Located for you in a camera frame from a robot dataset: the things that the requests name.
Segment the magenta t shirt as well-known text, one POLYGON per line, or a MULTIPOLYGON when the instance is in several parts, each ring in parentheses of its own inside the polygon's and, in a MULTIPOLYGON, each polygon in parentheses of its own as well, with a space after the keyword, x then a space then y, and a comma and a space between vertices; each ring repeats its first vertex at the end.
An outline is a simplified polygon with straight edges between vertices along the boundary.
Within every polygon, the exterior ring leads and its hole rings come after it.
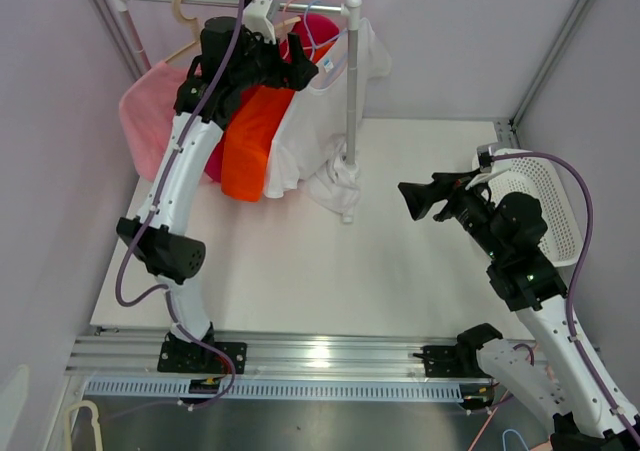
MULTIPOLYGON (((298 22, 289 33, 300 36, 305 54, 310 56, 312 48, 311 39, 314 39, 316 44, 321 44, 333 38, 335 35, 338 35, 340 33, 340 28, 331 19, 317 14, 309 14, 307 21, 309 29, 306 29, 301 18, 301 21, 298 22)), ((285 43, 285 39, 281 40, 280 54, 286 60, 289 60, 287 56, 287 49, 288 44, 285 43)), ((222 181, 222 164, 225 141, 226 135, 223 135, 221 141, 215 147, 205 166, 205 174, 215 183, 220 183, 222 181)))

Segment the light blue wire hanger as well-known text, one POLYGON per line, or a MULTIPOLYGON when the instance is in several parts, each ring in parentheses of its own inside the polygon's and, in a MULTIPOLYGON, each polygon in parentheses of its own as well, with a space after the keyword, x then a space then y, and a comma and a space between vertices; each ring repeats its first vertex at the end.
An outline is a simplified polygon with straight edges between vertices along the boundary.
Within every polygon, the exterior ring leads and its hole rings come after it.
POLYGON ((306 90, 319 94, 329 88, 346 68, 346 41, 343 39, 346 29, 325 16, 311 12, 302 16, 302 26, 306 33, 303 38, 305 53, 318 69, 306 90))

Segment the beige hanger of magenta shirt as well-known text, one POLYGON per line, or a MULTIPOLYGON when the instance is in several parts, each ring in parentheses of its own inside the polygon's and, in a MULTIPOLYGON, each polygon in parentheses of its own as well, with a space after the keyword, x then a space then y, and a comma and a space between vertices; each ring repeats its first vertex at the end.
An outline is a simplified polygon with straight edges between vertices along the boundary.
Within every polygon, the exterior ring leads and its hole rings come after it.
POLYGON ((278 40, 283 40, 292 31, 293 27, 301 21, 299 16, 285 19, 274 25, 275 36, 278 40))

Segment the white t shirt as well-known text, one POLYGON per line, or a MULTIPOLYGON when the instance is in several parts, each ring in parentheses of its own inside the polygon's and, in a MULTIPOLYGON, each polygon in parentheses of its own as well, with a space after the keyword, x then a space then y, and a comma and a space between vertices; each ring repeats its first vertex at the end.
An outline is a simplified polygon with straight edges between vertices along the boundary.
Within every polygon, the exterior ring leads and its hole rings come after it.
POLYGON ((322 207, 353 221, 359 169, 346 164, 348 37, 316 51, 319 73, 294 95, 271 143, 263 195, 300 189, 322 207))

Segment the orange t shirt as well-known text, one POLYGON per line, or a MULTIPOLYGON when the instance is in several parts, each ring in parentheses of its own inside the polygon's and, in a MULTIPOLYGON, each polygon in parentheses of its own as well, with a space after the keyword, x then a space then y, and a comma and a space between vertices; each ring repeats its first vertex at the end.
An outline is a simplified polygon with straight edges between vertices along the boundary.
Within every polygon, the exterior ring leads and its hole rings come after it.
POLYGON ((265 197, 271 143, 296 93, 266 86, 250 92, 225 133, 221 181, 225 195, 247 202, 265 197))

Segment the beige hanger of pink shirt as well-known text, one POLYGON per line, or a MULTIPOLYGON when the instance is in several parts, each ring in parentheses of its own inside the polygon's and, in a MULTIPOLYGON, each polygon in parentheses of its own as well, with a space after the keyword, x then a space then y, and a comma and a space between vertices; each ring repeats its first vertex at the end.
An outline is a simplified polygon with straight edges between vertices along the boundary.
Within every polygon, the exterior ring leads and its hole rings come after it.
POLYGON ((200 49, 201 27, 199 19, 195 16, 189 17, 184 14, 182 11, 183 2, 184 0, 171 0, 172 15, 177 23, 186 26, 189 29, 191 41, 166 57, 164 59, 166 64, 175 63, 190 53, 200 49))

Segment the pink t shirt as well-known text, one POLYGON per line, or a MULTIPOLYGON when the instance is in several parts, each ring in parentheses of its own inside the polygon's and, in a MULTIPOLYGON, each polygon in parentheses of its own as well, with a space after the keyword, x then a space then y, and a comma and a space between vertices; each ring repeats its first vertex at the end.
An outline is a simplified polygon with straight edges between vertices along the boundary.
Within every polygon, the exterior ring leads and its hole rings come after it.
POLYGON ((159 62, 119 102, 119 119, 141 178, 153 182, 172 132, 174 104, 188 69, 159 62))

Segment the pink wire hanger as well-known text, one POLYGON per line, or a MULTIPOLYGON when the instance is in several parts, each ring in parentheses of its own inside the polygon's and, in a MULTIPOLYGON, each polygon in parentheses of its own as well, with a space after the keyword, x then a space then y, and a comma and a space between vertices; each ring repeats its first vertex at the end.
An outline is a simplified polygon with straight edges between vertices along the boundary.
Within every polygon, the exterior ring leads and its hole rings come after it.
POLYGON ((293 4, 295 4, 295 3, 297 3, 297 2, 299 2, 299 0, 288 0, 288 1, 284 4, 284 6, 283 6, 283 8, 282 8, 282 10, 281 10, 281 13, 282 13, 283 15, 285 15, 285 14, 288 12, 289 8, 290 8, 293 4))

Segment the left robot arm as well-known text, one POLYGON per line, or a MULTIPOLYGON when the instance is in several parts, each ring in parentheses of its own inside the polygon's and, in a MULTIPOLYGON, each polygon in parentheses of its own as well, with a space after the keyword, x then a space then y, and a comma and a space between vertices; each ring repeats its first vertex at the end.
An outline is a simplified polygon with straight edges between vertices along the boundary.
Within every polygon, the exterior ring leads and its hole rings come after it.
POLYGON ((133 218, 122 217, 116 231, 127 246, 115 284, 124 308, 162 294, 171 319, 157 369, 164 373, 241 373, 243 351, 219 343, 204 309, 200 270, 203 242, 186 234, 196 190, 206 163, 224 136, 242 95, 261 85, 301 91, 318 68, 299 35, 287 36, 288 55, 233 17, 209 19, 196 55, 178 87, 168 146, 150 193, 133 218))

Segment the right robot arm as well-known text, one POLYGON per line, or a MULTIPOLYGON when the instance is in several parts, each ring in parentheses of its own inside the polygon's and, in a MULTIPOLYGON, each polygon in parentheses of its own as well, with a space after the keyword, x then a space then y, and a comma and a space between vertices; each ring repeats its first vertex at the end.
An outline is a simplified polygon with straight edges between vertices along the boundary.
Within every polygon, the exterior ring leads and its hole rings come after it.
POLYGON ((540 202, 511 192, 499 203, 476 172, 435 173, 429 184, 401 182, 413 220, 443 203, 435 220, 454 219, 490 259, 491 287, 541 346, 554 375, 523 358, 488 324, 459 335, 455 363, 466 375, 495 378, 536 416, 555 450, 636 450, 639 412, 616 389, 568 310, 569 291, 539 247, 547 230, 540 202))

